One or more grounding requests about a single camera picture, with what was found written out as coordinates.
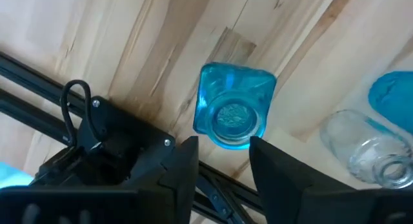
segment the wooden surface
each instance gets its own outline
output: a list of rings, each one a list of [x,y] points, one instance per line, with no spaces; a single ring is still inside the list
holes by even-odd
[[[379,76],[411,70],[412,13],[413,0],[0,0],[0,51],[60,83],[86,80],[95,95],[178,141],[195,134],[203,64],[263,68],[278,78],[265,139],[367,188],[322,146],[318,126],[356,108],[412,140],[367,103]],[[61,118],[57,106],[3,77],[0,88]],[[6,115],[0,124],[0,161],[30,174],[63,147]],[[247,151],[200,136],[200,159],[254,187]],[[192,222],[210,221],[194,214]]]

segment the blue glass jar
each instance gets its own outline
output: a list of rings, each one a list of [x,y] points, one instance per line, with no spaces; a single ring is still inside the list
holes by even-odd
[[[206,64],[199,80],[194,130],[223,148],[247,149],[251,136],[264,134],[275,87],[275,76],[264,70]]]

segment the screw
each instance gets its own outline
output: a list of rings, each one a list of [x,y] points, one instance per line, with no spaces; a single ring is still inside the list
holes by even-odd
[[[163,142],[163,144],[164,144],[166,147],[169,147],[169,146],[170,146],[170,140],[169,140],[169,139],[166,139],[166,140]]]
[[[92,102],[93,107],[97,108],[99,105],[101,105],[101,102],[99,100],[93,100]]]

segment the black metal frame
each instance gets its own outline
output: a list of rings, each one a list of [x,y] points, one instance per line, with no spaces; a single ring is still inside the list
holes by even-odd
[[[0,52],[0,75],[59,105],[63,86],[33,68]],[[71,92],[69,111],[83,117],[84,99]],[[0,112],[67,145],[65,124],[58,118],[0,89]],[[264,215],[258,193],[218,170],[199,162],[197,187],[192,210],[217,223],[253,223],[241,205]]]

